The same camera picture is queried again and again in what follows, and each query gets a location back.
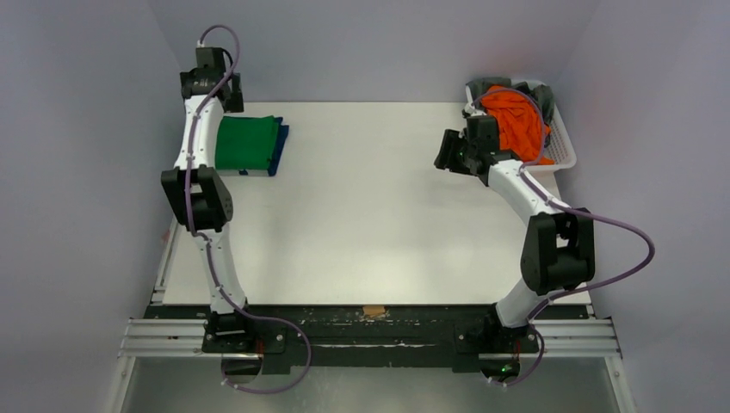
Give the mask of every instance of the white tabletop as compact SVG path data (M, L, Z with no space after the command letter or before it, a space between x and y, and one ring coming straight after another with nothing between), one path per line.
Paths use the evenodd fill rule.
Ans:
M472 176L433 166L458 103L247 103L291 126L274 177L225 176L251 304L489 304L520 279L525 227ZM538 179L553 194L552 174ZM191 236L174 238L166 305L208 304ZM590 303L586 293L565 303Z

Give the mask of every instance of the orange cloth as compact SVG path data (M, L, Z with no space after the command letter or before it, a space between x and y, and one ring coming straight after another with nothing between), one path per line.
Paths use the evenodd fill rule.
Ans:
M494 85L489 90L505 89ZM542 141L540 115L522 95L510 92L495 93L481 99L486 112L499 124L499 149L513 150L524 162L534 161L540 154ZM545 133L550 126L545 125ZM552 159L543 157L539 165L552 165Z

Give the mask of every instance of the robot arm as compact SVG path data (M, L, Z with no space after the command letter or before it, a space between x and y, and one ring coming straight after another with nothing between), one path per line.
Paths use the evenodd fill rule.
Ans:
M490 337L523 334L532 311L550 295L575 289L595 273L593 223L543 201L520 175L522 161L499 149L497 121L488 115L467 119L461 132L447 130L435 166L477 176L502 196L527 226L520 260L522 279L485 320ZM549 192L524 171L544 194ZM567 241L558 245L558 238Z
M196 113L196 109L206 99L206 95L225 75L226 62L223 49L218 47L198 47L195 51L197 67L180 74L182 98L185 105L185 131L180 153L172 170L162 173L162 184L177 222L185 225L188 231L188 217L185 207L185 170L188 167L189 139L192 139L192 207L195 232L193 237L201 253L210 290L211 312L216 315L231 315L234 308L228 302L245 307L246 296L238 282L230 245L228 222L233 218L231 195L215 171L215 144L218 127L224 112L242 111L243 100L234 78L233 88L227 86L209 99ZM214 279L211 265L216 269ZM216 287L215 281L225 288L228 299Z

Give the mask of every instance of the plastic basket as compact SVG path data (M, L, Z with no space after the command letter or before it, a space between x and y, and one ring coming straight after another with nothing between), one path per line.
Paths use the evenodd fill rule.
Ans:
M519 79L512 79L513 83L524 82ZM536 80L528 80L527 84L530 88L544 84ZM467 112L474 114L484 114L481 110L474 110L471 107L473 102L472 93L467 86ZM545 157L549 157L555 161L553 165L534 165L527 168L530 172L555 172L556 170L566 170L575 166L577 160L575 156L575 150L572 148L566 125L563 123L563 118L560 116L558 107L555 106L553 114L553 120L550 122L550 145L545 148Z

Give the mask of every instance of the folded green cloth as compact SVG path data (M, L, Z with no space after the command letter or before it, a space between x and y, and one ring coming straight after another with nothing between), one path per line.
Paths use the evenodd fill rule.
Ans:
M274 116L224 116L215 147L217 170L267 170L279 133Z

